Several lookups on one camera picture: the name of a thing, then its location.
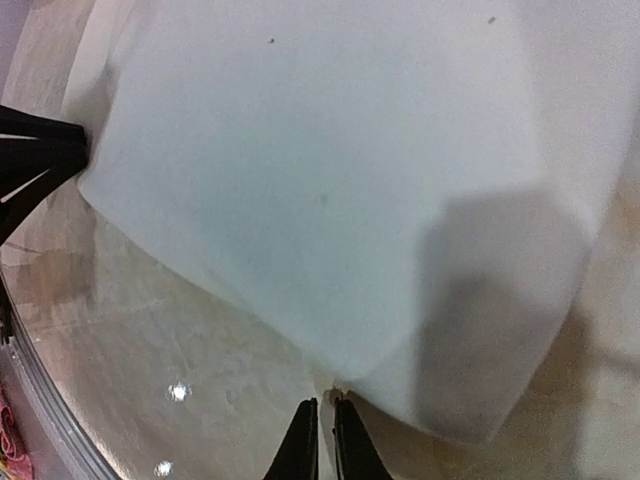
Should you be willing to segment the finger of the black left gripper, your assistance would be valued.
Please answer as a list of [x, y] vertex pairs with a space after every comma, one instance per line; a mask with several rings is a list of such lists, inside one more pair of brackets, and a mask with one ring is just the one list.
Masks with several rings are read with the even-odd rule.
[[87, 164], [85, 147], [2, 147], [1, 243], [49, 194]]
[[87, 146], [81, 125], [39, 117], [13, 108], [0, 106], [1, 133], [38, 140], [51, 140]]

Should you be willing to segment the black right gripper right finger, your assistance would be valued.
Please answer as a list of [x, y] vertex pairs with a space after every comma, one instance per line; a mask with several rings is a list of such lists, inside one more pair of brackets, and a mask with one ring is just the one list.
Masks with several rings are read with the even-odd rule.
[[353, 402], [334, 402], [334, 440], [337, 475], [341, 480], [392, 480]]

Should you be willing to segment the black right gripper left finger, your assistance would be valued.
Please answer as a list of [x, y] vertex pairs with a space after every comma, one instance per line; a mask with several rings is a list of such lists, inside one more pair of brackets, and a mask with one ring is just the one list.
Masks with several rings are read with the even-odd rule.
[[264, 480], [318, 479], [318, 402], [302, 401], [286, 431]]

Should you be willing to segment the white cloth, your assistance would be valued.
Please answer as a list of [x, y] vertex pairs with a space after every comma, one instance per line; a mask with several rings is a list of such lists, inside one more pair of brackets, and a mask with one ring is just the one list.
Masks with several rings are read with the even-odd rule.
[[98, 1], [86, 201], [393, 417], [491, 439], [626, 159], [635, 1]]

